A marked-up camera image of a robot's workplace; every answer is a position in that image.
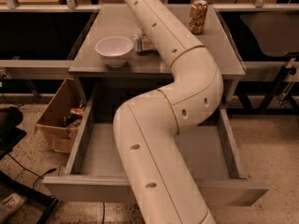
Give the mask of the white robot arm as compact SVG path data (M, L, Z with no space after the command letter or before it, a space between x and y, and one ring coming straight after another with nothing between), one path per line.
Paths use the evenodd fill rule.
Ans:
M216 224L175 142L206 120L223 94L204 45L160 0L124 0L170 69L173 82L117 110L113 131L146 224Z

